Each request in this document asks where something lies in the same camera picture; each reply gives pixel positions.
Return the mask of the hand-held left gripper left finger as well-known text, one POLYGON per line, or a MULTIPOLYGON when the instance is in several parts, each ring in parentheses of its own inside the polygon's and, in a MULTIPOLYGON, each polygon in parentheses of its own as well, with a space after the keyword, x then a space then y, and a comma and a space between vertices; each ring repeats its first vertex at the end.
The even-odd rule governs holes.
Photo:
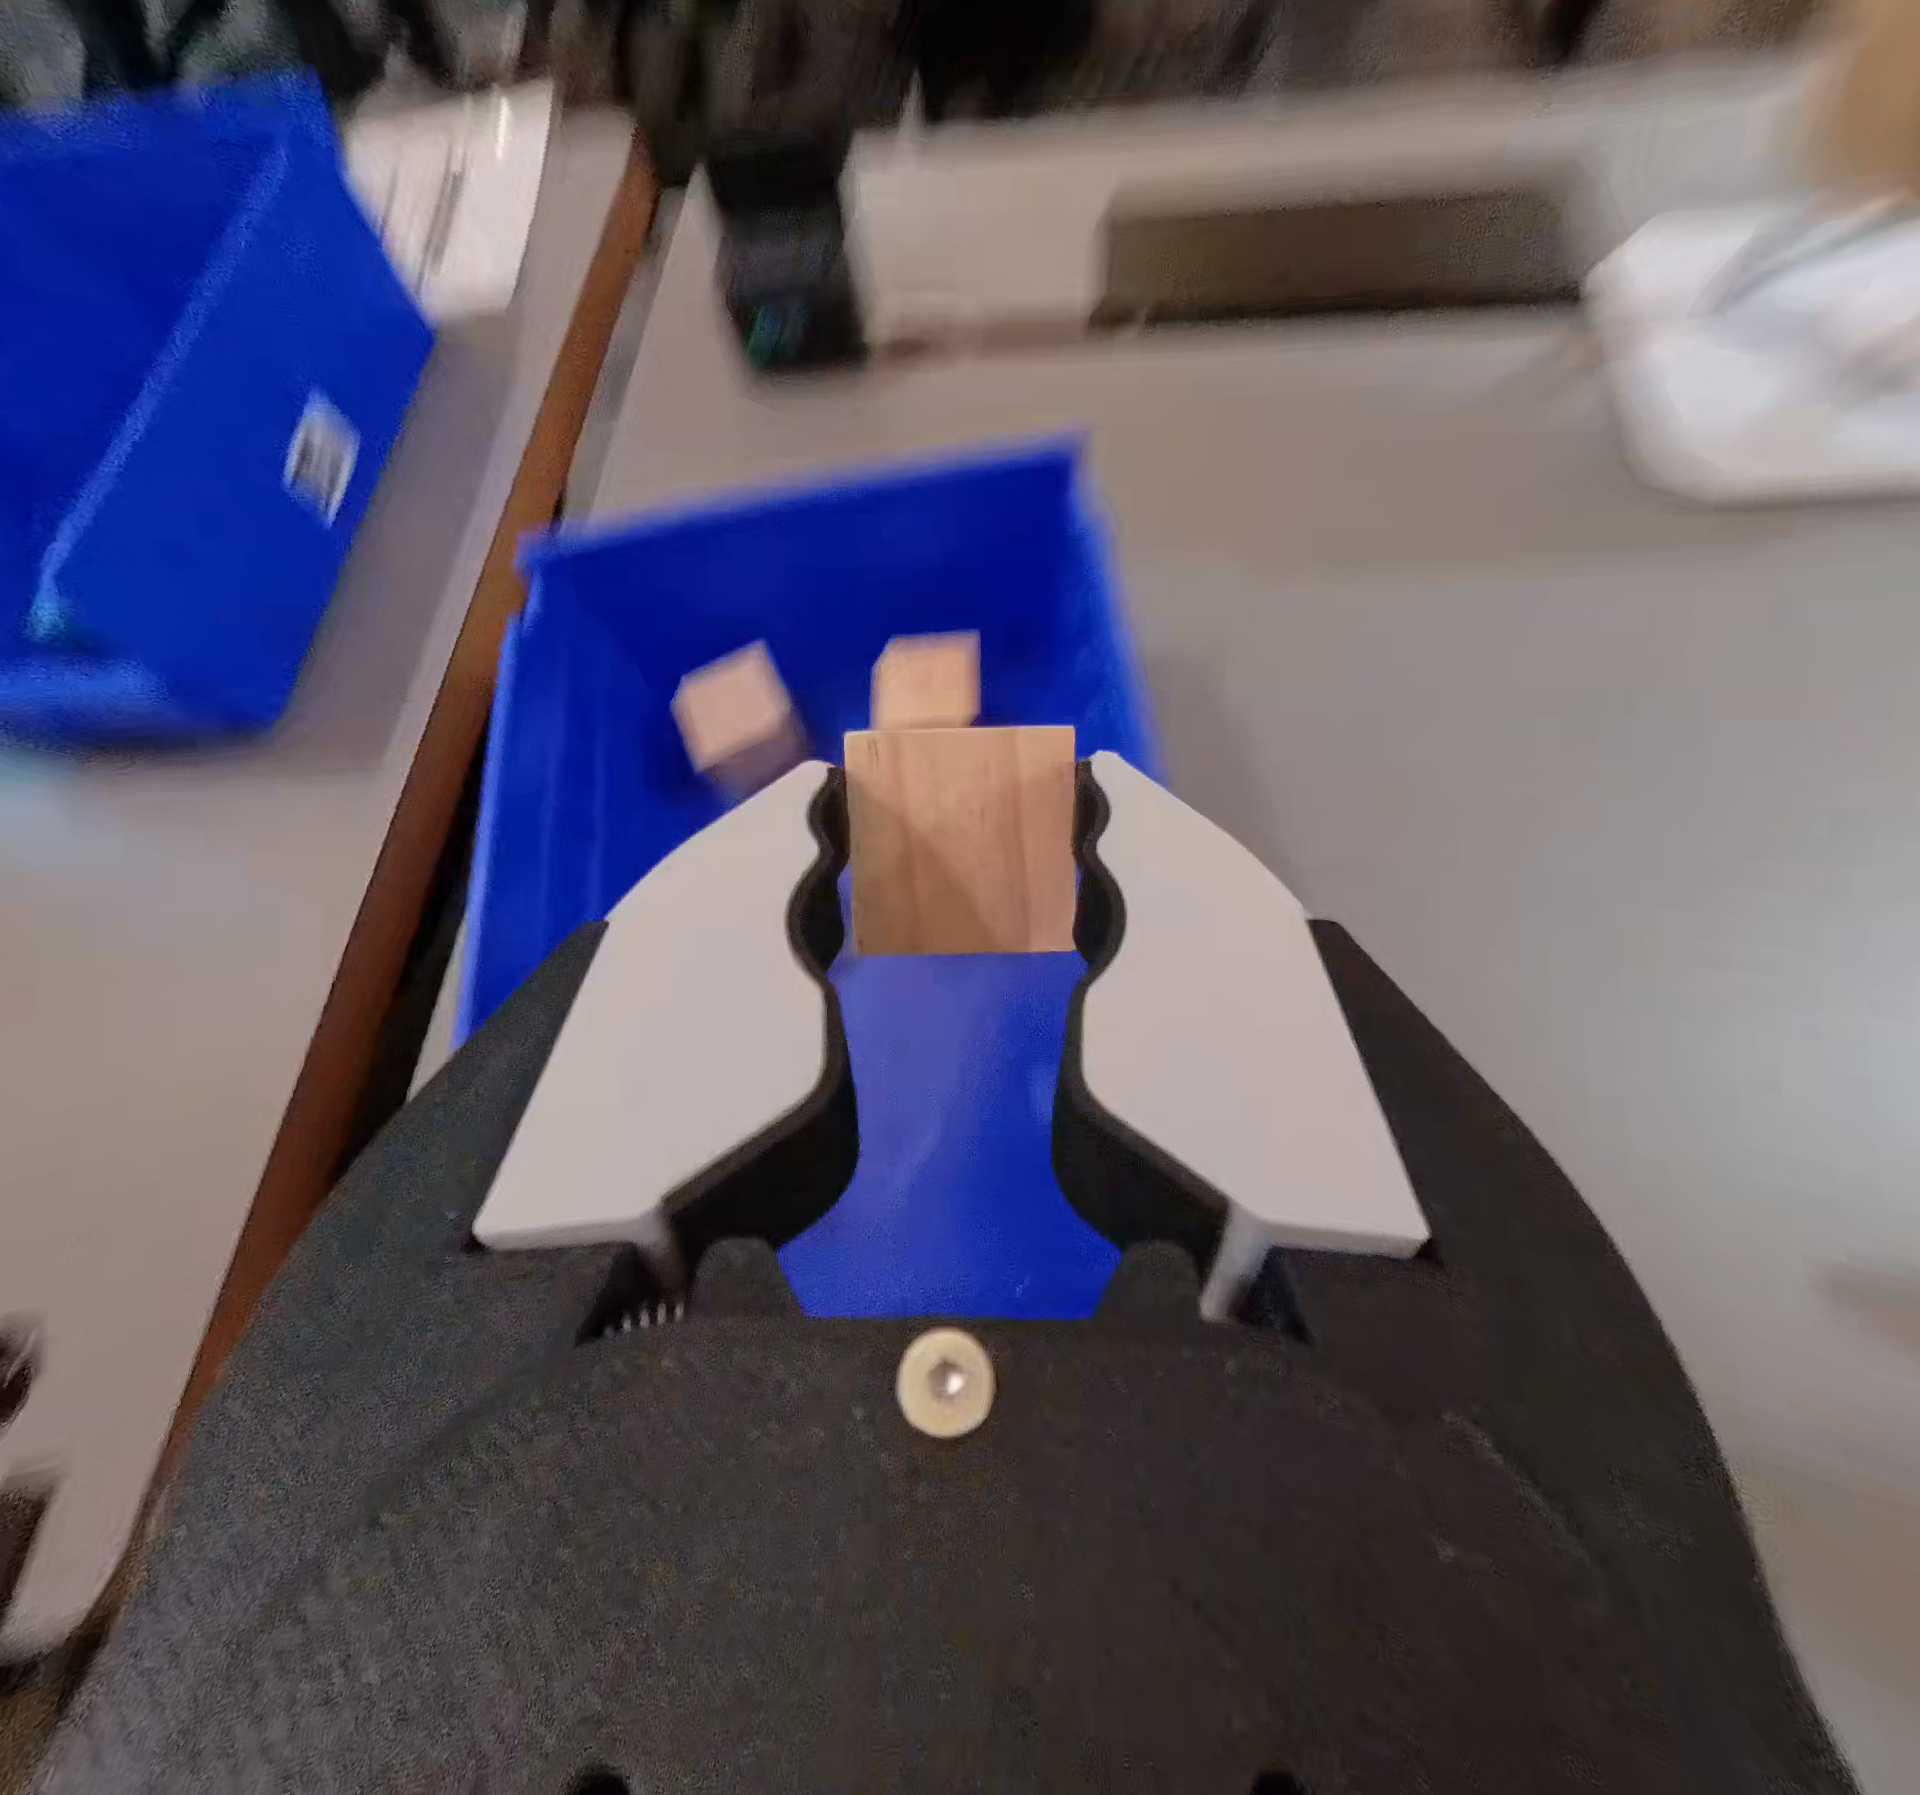
POLYGON ((595 949, 471 1226, 492 1252, 621 1244, 681 1285, 728 1239, 818 1226, 857 1164, 832 967, 844 775, 816 757, 675 847, 595 949))

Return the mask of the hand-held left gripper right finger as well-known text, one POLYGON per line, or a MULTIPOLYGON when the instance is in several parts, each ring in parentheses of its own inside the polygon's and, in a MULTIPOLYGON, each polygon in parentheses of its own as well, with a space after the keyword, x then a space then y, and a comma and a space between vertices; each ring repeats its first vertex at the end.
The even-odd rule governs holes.
POLYGON ((1272 1254, 1405 1261, 1428 1211, 1297 897, 1112 751, 1074 785, 1054 1180, 1117 1252, 1187 1255, 1233 1317, 1272 1254))

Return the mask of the blue plastic bin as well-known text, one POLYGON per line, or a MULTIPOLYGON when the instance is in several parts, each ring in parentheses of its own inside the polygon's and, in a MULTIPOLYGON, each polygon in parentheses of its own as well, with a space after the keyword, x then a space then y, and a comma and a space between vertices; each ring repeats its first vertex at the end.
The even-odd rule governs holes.
MULTIPOLYGON (((523 557, 499 660, 467 879, 465 1040, 574 929, 703 829, 723 800, 673 725, 681 678, 763 643, 808 747, 870 722, 894 638, 980 639, 982 719, 1069 725, 1160 776, 1163 747, 1112 534, 1074 437, 910 456, 569 527, 523 557)), ((861 1159, 780 1254, 816 1317, 1084 1317, 1117 1249, 1051 1156, 1072 962, 832 967, 861 1159)))

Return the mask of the blue striped wooden cube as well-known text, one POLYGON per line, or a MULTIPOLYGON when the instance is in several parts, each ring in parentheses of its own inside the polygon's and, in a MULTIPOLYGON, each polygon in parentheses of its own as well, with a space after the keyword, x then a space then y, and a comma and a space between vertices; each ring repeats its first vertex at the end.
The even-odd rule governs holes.
POLYGON ((1072 727, 851 730, 843 775, 863 956, 1069 949, 1072 727))
POLYGON ((870 727, 976 727, 982 711, 978 632, 894 636, 871 669, 870 727))
POLYGON ((765 639, 689 670, 670 700, 691 769, 739 801, 806 759, 802 722, 765 639))

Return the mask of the black battery charger case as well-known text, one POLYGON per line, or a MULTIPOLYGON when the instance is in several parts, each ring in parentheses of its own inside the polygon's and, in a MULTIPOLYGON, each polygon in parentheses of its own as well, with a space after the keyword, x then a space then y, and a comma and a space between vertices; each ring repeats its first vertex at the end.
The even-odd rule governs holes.
POLYGON ((756 373, 855 369, 867 359, 843 170, 846 127, 739 132, 705 158, 714 285, 756 373))

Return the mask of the blue bin with tag label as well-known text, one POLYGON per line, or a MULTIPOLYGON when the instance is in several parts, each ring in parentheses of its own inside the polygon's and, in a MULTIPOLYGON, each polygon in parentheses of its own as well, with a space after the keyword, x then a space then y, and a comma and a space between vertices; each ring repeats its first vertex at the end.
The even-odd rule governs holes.
POLYGON ((5 740, 274 727, 432 345, 310 72, 6 112, 5 740))

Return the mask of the wooden document stand white base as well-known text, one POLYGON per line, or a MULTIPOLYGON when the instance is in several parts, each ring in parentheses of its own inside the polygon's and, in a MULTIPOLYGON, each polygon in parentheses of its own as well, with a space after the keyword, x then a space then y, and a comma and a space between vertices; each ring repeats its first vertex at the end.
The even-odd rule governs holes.
POLYGON ((1624 450, 1699 505, 1912 502, 1918 0, 1843 0, 1811 190, 1640 226, 1581 282, 1624 450))

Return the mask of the printed paper sheet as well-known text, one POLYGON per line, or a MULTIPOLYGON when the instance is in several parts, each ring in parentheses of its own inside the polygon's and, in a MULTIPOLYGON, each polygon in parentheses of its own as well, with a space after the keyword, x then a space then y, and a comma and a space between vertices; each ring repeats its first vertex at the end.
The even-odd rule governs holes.
POLYGON ((434 327, 511 304, 540 199, 555 85, 355 115, 345 175, 385 259, 434 327))

